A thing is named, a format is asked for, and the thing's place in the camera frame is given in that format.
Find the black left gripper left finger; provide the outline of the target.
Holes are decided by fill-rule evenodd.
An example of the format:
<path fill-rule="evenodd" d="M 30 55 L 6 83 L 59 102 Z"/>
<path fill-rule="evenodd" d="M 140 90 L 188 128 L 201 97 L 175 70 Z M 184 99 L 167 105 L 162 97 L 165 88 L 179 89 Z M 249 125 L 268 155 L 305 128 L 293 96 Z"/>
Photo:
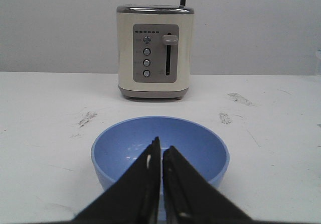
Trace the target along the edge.
<path fill-rule="evenodd" d="M 157 221 L 161 185 L 159 137 L 74 221 Z"/>

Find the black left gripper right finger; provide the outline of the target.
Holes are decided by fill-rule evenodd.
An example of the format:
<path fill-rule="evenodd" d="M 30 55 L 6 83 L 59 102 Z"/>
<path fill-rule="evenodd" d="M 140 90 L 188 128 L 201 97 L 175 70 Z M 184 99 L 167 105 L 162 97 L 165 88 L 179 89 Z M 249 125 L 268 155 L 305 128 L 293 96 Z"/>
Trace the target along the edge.
<path fill-rule="evenodd" d="M 167 221 L 251 221 L 245 212 L 210 185 L 174 147 L 163 154 Z"/>

